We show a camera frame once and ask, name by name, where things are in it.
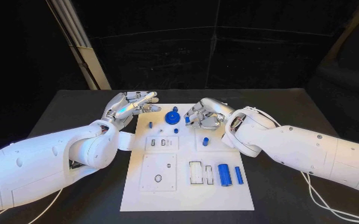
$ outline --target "white platform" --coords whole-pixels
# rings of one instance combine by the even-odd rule
[[[159,113],[139,116],[122,211],[254,210],[241,153],[222,144],[224,129],[210,131],[185,126],[184,115],[194,104],[158,105],[163,108]],[[165,122],[165,115],[173,109],[173,106],[178,106],[182,119],[176,125],[169,125]],[[149,149],[149,145],[146,145],[148,137],[173,139],[175,136],[179,137],[178,149],[172,148],[169,150],[168,146],[156,146],[156,148],[152,146],[155,149]],[[207,147],[202,146],[201,142],[204,136],[210,138]],[[191,161],[202,162],[202,185],[191,185]],[[230,166],[233,178],[233,186],[230,187],[221,186],[218,173],[221,163],[227,163]],[[207,184],[207,165],[212,166],[214,185]],[[238,184],[235,166],[241,168],[243,185]],[[155,177],[159,174],[162,175],[162,181],[158,183]]]

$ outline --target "blue screw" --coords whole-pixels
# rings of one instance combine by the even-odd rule
[[[205,137],[205,138],[204,138],[204,146],[208,146],[208,141],[210,141],[210,138]]]

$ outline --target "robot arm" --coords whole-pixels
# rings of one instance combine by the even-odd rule
[[[133,115],[160,111],[156,92],[120,93],[103,119],[26,139],[0,150],[0,210],[44,198],[107,167]]]
[[[276,162],[359,190],[358,143],[293,126],[280,126],[256,108],[234,111],[210,98],[201,100],[185,117],[189,119],[195,113],[198,119],[186,125],[215,130],[224,122],[222,142],[241,153],[257,157],[264,150]]]

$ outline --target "blue battery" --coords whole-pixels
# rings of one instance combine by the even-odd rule
[[[208,146],[208,141],[210,141],[210,138],[205,137],[205,138],[204,138],[204,146]]]
[[[222,187],[228,187],[233,185],[228,164],[222,163],[218,166],[218,170],[220,170],[220,177],[221,177],[221,185],[222,185]]]
[[[240,167],[237,166],[234,169],[235,169],[235,173],[237,173],[238,183],[244,184],[244,179],[243,179]]]

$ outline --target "table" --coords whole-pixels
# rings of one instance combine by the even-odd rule
[[[58,91],[31,137],[88,125],[120,91]],[[212,97],[240,109],[264,110],[280,124],[336,136],[305,89],[158,90],[160,103],[197,103]],[[124,131],[135,132],[137,118]],[[312,201],[299,171],[276,163],[264,152],[243,155],[256,211],[120,212],[130,152],[117,152],[107,168],[68,186],[35,223],[348,223]],[[316,190],[332,208],[359,214],[359,191],[318,177]],[[48,207],[57,193],[8,210],[0,223],[28,223]]]

